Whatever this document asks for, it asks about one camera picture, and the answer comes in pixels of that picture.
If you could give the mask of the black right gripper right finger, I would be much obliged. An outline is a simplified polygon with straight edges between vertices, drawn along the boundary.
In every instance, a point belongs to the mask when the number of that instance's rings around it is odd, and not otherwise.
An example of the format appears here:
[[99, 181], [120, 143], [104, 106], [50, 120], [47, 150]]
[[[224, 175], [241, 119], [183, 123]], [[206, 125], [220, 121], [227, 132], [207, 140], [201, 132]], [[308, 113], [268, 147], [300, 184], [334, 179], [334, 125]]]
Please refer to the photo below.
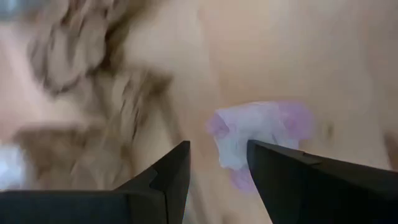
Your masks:
[[255, 140], [247, 159], [273, 224], [398, 224], [398, 172]]

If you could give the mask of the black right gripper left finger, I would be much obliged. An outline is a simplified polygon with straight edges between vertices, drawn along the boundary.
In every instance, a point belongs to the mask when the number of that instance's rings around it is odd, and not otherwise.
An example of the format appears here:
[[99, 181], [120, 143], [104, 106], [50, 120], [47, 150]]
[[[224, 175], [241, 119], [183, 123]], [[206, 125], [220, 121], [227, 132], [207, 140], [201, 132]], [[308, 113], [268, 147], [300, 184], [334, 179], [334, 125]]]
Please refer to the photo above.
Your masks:
[[190, 142], [114, 190], [7, 190], [0, 224], [182, 224]]

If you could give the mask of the white paper sheet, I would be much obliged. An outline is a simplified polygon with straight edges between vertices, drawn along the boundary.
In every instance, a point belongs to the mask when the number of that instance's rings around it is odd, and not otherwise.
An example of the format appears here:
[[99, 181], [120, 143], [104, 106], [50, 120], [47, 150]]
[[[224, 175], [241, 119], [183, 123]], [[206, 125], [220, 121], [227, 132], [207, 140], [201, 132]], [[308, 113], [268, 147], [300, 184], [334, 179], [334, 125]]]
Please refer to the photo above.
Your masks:
[[0, 191], [25, 189], [28, 168], [22, 149], [13, 144], [0, 144]]

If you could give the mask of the purple white wrapper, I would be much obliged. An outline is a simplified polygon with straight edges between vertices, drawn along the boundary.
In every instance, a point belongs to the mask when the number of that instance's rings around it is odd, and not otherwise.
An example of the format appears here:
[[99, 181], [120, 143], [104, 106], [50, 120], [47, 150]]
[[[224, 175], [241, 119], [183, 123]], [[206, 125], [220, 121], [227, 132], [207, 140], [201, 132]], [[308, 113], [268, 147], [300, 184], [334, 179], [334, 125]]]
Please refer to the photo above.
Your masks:
[[248, 167], [247, 142], [253, 139], [298, 149], [312, 137], [313, 113], [293, 101], [254, 102], [216, 110], [206, 128], [218, 148], [220, 166], [229, 170], [233, 185], [253, 192], [256, 186]]

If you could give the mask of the brown packing paper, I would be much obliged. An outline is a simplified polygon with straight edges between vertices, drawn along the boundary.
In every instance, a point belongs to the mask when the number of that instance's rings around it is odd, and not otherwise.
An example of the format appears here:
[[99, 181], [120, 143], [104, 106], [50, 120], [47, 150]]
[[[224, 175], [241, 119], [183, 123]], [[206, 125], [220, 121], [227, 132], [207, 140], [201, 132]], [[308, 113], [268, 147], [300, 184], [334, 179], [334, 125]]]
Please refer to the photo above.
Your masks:
[[15, 136], [32, 163], [30, 186], [113, 189], [133, 176], [170, 75], [127, 59], [127, 34], [153, 0], [50, 0], [27, 53], [46, 121]]

